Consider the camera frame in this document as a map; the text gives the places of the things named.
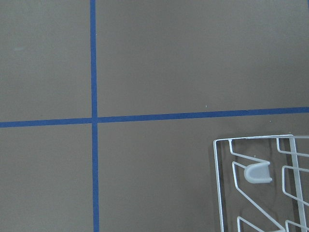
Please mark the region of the brown paper table cover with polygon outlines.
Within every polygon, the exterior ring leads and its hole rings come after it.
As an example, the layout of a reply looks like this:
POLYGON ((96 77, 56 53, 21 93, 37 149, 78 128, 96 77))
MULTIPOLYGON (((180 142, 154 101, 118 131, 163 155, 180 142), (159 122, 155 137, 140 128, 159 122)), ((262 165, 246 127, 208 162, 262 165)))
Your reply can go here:
POLYGON ((0 3, 3 232, 217 232, 213 141, 308 132, 306 0, 0 3))

